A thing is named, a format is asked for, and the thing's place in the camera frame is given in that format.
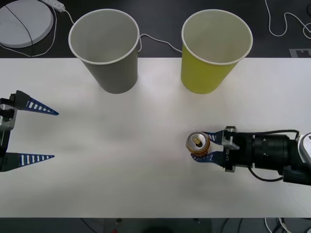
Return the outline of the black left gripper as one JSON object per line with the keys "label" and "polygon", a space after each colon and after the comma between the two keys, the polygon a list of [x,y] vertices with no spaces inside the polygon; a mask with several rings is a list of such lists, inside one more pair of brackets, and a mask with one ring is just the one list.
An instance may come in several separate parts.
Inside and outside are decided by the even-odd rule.
{"label": "black left gripper", "polygon": [[17,90],[9,99],[0,99],[0,171],[7,172],[54,158],[54,155],[6,153],[17,109],[57,116],[59,113],[26,93]]}

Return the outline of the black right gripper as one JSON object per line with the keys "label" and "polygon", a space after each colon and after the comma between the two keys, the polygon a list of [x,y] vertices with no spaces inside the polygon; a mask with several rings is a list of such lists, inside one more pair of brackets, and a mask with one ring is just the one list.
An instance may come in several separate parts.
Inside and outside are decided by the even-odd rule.
{"label": "black right gripper", "polygon": [[223,146],[223,151],[214,151],[204,156],[191,157],[199,163],[219,164],[225,171],[235,171],[235,167],[250,167],[252,163],[253,136],[255,133],[217,131],[202,132],[204,144],[208,142]]}

